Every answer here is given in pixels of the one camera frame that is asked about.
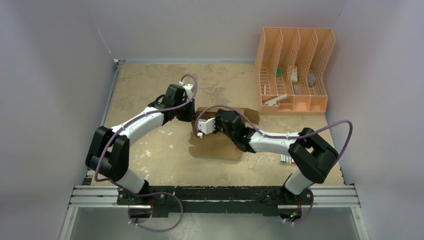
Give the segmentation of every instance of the gray wall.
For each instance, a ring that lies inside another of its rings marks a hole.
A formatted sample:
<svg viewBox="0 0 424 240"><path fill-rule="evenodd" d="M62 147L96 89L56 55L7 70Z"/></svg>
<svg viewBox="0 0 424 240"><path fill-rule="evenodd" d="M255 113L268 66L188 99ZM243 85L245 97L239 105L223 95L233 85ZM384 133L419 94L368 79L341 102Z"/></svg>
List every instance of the gray wall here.
<svg viewBox="0 0 424 240"><path fill-rule="evenodd" d="M114 62L82 1L0 1L1 239L57 239Z"/></svg>
<svg viewBox="0 0 424 240"><path fill-rule="evenodd" d="M86 0L114 58L253 61L262 27L332 27L347 0Z"/></svg>
<svg viewBox="0 0 424 240"><path fill-rule="evenodd" d="M340 160L371 239L423 239L424 2L349 0L324 79L329 122L350 119ZM347 126L331 131L340 149Z"/></svg>

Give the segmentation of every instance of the open cardboard box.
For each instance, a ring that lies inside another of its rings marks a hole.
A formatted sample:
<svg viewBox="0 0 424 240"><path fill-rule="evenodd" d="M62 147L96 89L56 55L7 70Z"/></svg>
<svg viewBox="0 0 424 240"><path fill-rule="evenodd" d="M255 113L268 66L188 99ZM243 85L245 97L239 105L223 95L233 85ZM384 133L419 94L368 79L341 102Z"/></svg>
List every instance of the open cardboard box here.
<svg viewBox="0 0 424 240"><path fill-rule="evenodd" d="M196 110L196 117L201 112L206 110L207 107L198 107ZM214 107L205 114L202 119L209 119L213 117L219 109L229 110L225 107ZM235 107L238 111L244 114L253 124L259 124L259 112L250 108ZM241 121L246 124L246 120L242 117ZM191 122L192 127L195 125L195 121ZM218 132L216 134L204 135L203 138L197 138L193 132L189 143L194 145L188 148L190 155L195 158L208 158L208 159L224 159L224 160L238 160L243 155L234 143L225 134Z"/></svg>

